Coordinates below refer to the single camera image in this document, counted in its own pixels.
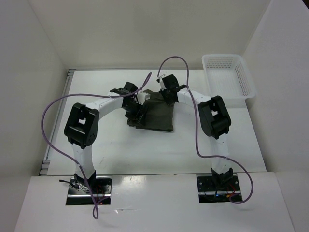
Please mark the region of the dark green shorts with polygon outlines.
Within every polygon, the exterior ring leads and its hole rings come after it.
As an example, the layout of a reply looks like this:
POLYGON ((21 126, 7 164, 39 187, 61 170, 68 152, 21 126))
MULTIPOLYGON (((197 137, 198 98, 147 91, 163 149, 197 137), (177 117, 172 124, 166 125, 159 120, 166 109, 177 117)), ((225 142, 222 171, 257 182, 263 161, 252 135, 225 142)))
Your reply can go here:
POLYGON ((167 105, 159 92, 153 92, 149 89, 144 90, 150 95, 150 98, 144 102, 148 106, 148 111, 145 117, 145 124, 139 125, 130 119, 127 124, 136 129, 173 132, 173 111, 174 105, 167 105))

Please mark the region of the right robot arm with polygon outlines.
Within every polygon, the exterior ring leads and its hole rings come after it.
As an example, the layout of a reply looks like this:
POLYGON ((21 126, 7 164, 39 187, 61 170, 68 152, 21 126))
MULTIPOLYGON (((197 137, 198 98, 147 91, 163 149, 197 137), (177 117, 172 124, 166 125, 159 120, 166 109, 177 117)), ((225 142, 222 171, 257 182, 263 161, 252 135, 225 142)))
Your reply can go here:
POLYGON ((190 90, 186 85, 179 85, 174 75, 162 75, 157 78, 160 84, 160 93, 164 101, 171 105, 183 103, 195 110, 196 122, 204 134, 209 137, 212 152, 209 155, 212 161, 212 186, 223 190, 233 177, 233 170, 228 163, 229 156, 227 134, 231 126, 231 118, 220 96, 210 97, 190 90))

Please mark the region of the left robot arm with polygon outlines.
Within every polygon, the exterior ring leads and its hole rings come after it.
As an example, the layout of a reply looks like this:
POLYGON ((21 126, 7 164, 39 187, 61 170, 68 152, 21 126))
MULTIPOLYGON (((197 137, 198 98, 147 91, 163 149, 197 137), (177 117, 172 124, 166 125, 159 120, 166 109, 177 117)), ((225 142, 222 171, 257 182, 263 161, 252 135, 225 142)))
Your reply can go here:
POLYGON ((92 144, 98 135, 99 121, 117 109, 126 111, 125 117, 140 125, 145 124, 150 94, 137 92, 133 83, 126 82, 123 88, 110 90, 107 97, 101 97, 87 104, 75 103, 66 123, 64 134, 73 149, 77 161, 74 179, 80 189, 91 193, 96 189, 96 170, 93 165, 92 144))

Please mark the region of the white plastic basket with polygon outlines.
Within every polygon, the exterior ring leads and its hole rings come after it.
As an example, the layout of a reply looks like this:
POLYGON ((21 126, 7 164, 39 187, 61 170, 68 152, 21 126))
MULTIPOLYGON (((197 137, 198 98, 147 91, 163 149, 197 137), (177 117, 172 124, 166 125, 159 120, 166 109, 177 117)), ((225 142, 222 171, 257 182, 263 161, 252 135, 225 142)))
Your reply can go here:
POLYGON ((201 60, 211 95, 231 100, 245 100, 256 96, 251 73, 242 56, 209 54, 203 55, 201 60))

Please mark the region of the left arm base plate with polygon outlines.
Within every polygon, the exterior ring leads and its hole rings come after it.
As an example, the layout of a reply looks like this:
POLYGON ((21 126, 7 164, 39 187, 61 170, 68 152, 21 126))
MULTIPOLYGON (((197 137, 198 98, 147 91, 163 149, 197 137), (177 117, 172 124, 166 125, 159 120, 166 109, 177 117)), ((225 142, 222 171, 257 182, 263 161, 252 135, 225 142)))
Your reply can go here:
MULTIPOLYGON (((70 182, 73 185, 78 186, 78 188, 69 186, 67 194, 68 198, 91 198, 88 188, 82 184, 77 184, 73 176, 70 178, 70 182)), ((94 198, 97 200, 103 197, 110 197, 112 191, 112 177, 98 175, 96 177, 95 186, 91 187, 91 191, 94 198)))

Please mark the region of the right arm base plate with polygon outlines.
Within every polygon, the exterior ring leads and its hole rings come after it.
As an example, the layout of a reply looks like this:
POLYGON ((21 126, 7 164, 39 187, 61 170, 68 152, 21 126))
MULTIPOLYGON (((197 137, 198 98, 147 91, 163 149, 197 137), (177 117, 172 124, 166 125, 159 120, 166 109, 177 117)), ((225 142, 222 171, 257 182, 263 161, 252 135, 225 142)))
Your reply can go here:
POLYGON ((199 194, 214 195, 226 195, 232 193, 241 193, 239 179, 236 174, 227 183, 219 186, 216 185, 212 179, 211 174, 197 174, 197 190, 199 194))

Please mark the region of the aluminium table edge rail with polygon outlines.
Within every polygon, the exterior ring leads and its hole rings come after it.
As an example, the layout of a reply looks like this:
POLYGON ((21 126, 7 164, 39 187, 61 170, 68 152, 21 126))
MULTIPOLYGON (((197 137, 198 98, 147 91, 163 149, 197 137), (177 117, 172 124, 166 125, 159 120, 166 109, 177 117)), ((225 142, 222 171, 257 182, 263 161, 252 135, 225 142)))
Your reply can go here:
MULTIPOLYGON (((72 82, 72 78, 74 75, 74 72, 76 71, 76 69, 69 69, 68 73, 67 73, 67 77, 66 77, 66 82, 64 85, 64 89, 62 91, 61 97, 63 97, 64 95, 67 95, 70 89, 70 85, 72 82)), ((45 151, 45 155, 44 158, 42 160, 42 164, 40 166, 40 171, 39 171, 39 176, 47 176, 48 173, 48 168, 50 165, 50 161, 51 161, 51 150, 53 150, 50 146, 50 144, 52 143, 53 139, 56 138, 56 135, 58 134, 59 131, 59 127, 60 127, 60 121, 64 112, 64 107, 65 107, 65 103, 66 100, 60 99, 57 100, 55 103, 53 103, 48 110, 46 110, 46 113, 44 114, 45 117, 41 117, 44 118, 44 126, 47 126, 47 122, 51 122, 51 120, 47 120, 47 113, 49 112, 49 110, 51 110, 52 107, 56 107, 57 106, 57 112, 56 112, 56 116, 54 119, 54 124, 52 127, 52 130, 49 134, 47 134, 46 131, 44 131, 44 133, 42 133, 43 135, 43 139, 46 141, 47 143, 47 148, 45 151)))

